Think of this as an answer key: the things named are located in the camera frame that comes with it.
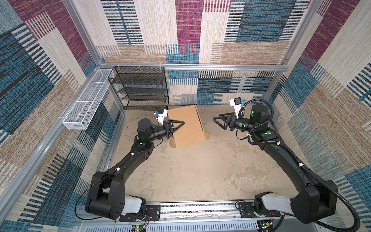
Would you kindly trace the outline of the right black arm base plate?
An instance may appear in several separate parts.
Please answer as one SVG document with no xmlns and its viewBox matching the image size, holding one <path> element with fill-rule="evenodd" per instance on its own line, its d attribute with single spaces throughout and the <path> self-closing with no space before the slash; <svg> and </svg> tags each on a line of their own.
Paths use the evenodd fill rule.
<svg viewBox="0 0 371 232">
<path fill-rule="evenodd" d="M 235 202 L 235 208 L 239 211 L 241 218 L 280 218 L 279 211 L 261 209 L 259 212 L 254 209 L 254 202 L 238 200 Z"/>
</svg>

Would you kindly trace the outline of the aluminium front rail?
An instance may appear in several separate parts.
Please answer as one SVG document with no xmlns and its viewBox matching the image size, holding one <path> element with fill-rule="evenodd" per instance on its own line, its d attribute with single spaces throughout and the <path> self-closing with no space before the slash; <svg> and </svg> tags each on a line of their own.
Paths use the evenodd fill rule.
<svg viewBox="0 0 371 232">
<path fill-rule="evenodd" d="M 288 213 L 280 218 L 241 218 L 237 200 L 149 202 L 161 205 L 159 221 L 120 222 L 91 216 L 80 210 L 74 232 L 321 232 L 315 224 L 303 224 Z"/>
</svg>

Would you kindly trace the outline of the brown cardboard box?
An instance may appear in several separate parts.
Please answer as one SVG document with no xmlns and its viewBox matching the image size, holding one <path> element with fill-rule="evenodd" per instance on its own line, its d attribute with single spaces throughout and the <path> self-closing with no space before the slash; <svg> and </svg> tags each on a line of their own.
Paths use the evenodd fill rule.
<svg viewBox="0 0 371 232">
<path fill-rule="evenodd" d="M 197 106 L 171 109 L 168 111 L 168 118 L 185 123 L 173 134 L 173 140 L 170 142 L 171 148 L 188 147 L 209 140 L 210 134 L 204 130 Z"/>
</svg>

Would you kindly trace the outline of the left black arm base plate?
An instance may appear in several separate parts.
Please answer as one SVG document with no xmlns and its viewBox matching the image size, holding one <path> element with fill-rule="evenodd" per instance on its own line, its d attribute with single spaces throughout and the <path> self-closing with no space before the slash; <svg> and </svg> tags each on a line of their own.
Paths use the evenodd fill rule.
<svg viewBox="0 0 371 232">
<path fill-rule="evenodd" d="M 139 213 L 121 215 L 119 218 L 120 222 L 145 222 L 148 221 L 159 221 L 161 213 L 161 205 L 146 205 L 145 209 L 140 209 Z"/>
</svg>

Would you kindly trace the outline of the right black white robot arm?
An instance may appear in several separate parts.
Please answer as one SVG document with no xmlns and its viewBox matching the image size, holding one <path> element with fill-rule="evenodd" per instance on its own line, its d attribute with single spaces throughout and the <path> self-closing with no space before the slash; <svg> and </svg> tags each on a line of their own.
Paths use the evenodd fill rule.
<svg viewBox="0 0 371 232">
<path fill-rule="evenodd" d="M 257 194 L 253 204 L 255 214 L 264 216 L 268 211 L 279 211 L 295 216 L 304 224 L 334 215 L 339 198 L 335 183 L 313 172 L 269 127 L 273 116 L 271 106 L 253 105 L 248 118 L 245 117 L 246 106 L 240 103 L 234 106 L 233 113 L 220 114 L 213 122 L 224 130 L 246 132 L 244 139 L 273 158 L 298 192 L 293 198 L 274 195 L 271 191 Z"/>
</svg>

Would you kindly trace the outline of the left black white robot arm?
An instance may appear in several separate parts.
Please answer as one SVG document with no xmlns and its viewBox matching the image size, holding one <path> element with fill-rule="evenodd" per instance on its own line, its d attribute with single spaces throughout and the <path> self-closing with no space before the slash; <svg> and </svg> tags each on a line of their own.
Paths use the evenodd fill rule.
<svg viewBox="0 0 371 232">
<path fill-rule="evenodd" d="M 153 124 L 149 119 L 140 120 L 129 153 L 112 168 L 93 175 L 85 211 L 97 218 L 118 219 L 122 214 L 139 214 L 144 217 L 144 199 L 127 197 L 125 183 L 135 169 L 150 157 L 155 148 L 154 141 L 172 137 L 183 125 L 184 121 L 171 119 L 161 126 Z"/>
</svg>

